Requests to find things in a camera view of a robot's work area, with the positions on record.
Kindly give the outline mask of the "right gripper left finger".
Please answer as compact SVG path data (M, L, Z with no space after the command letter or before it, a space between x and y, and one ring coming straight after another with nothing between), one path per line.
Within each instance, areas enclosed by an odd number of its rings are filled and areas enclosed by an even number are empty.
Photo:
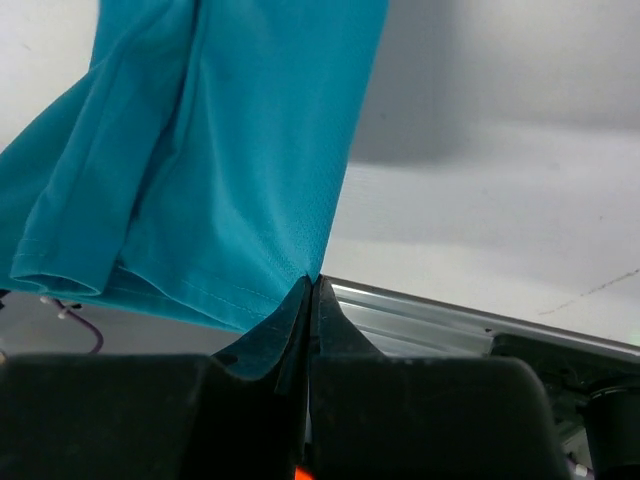
M36 354L1 367L5 479L290 479L312 285L211 355Z

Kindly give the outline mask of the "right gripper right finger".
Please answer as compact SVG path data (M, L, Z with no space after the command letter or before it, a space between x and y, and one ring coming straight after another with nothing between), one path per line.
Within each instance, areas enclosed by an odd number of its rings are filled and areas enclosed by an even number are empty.
M311 470L317 479L566 479L544 388L507 357L402 358L313 289Z

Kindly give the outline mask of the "teal t shirt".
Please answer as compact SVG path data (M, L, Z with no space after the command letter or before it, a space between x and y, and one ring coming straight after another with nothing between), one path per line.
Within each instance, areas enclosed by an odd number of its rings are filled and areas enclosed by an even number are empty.
M104 1L1 155L1 285L245 332L319 275L388 5Z

